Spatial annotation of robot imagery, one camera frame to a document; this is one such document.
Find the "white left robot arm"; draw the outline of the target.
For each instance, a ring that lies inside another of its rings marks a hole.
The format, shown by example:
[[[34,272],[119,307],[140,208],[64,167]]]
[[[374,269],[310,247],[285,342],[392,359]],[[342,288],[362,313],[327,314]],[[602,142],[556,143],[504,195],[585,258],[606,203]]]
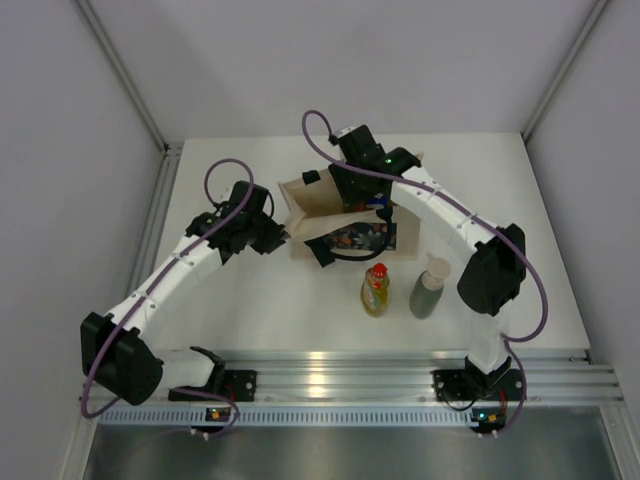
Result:
[[[238,181],[217,211],[193,219],[162,265],[123,302],[81,323],[82,369],[117,398],[140,405],[158,391],[173,400],[219,397],[226,386],[225,362],[192,346],[155,352],[153,343],[190,294],[228,260],[251,247],[270,254],[288,237],[264,210],[268,189]]]

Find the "blue pump bottle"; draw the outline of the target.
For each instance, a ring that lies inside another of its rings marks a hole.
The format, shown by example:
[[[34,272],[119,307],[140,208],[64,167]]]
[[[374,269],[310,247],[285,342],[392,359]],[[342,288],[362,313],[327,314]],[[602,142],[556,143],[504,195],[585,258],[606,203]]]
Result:
[[[384,209],[388,205],[388,200],[386,196],[376,196],[368,199],[366,205],[372,210]]]

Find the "beige canvas tote bag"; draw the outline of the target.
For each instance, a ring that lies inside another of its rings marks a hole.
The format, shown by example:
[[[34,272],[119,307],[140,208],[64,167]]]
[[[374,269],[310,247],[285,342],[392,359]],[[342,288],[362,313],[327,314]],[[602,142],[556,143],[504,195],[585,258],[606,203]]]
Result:
[[[347,210],[327,169],[307,172],[278,187],[288,208],[285,230],[292,259],[317,259],[324,248],[337,255],[364,257],[385,239],[390,242],[381,254],[383,261],[417,258],[420,221],[408,210],[394,205],[390,222],[380,218],[372,205]]]

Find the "green pump bottle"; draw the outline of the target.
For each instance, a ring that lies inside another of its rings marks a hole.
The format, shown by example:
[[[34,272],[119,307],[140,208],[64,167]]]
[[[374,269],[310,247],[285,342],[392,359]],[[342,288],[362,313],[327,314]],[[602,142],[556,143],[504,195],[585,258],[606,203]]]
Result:
[[[442,297],[444,284],[451,274],[447,260],[427,253],[426,269],[418,276],[409,299],[409,308],[419,320],[428,318]]]

